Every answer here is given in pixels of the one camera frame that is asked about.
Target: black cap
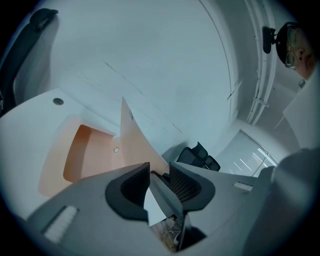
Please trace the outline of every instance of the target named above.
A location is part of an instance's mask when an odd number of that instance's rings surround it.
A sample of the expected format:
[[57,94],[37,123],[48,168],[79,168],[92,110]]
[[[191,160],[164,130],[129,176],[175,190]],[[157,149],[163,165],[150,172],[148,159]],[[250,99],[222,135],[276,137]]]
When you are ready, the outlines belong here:
[[279,59],[283,64],[286,64],[286,55],[287,55],[287,38],[288,38],[288,25],[295,26],[299,28],[299,24],[296,22],[287,22],[280,28],[275,39],[275,48],[279,56]]

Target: person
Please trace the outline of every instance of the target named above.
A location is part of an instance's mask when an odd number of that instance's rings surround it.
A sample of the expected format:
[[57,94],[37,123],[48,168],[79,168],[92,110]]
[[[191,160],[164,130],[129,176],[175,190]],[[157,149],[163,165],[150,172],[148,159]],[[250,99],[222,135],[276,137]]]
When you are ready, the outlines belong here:
[[282,63],[307,80],[316,67],[317,58],[299,24],[285,23],[276,36],[275,44]]

